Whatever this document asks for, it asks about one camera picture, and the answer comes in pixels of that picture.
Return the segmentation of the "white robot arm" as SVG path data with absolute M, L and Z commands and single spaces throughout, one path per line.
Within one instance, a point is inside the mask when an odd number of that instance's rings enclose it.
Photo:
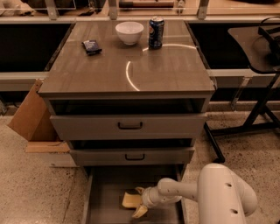
M 136 219 L 149 208 L 181 199 L 198 203 L 199 224 L 247 224 L 246 217 L 257 208 L 253 188 L 223 164 L 207 164 L 193 184 L 161 178 L 156 186 L 137 191 L 140 201 L 132 215 Z

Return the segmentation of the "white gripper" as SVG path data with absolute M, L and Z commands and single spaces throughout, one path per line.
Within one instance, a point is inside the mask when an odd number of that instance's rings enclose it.
M 148 212 L 148 208 L 159 205 L 163 196 L 159 193 L 156 186 L 148 188 L 136 187 L 135 190 L 141 195 L 143 204 L 138 206 L 136 211 L 132 214 L 134 219 L 138 219 Z

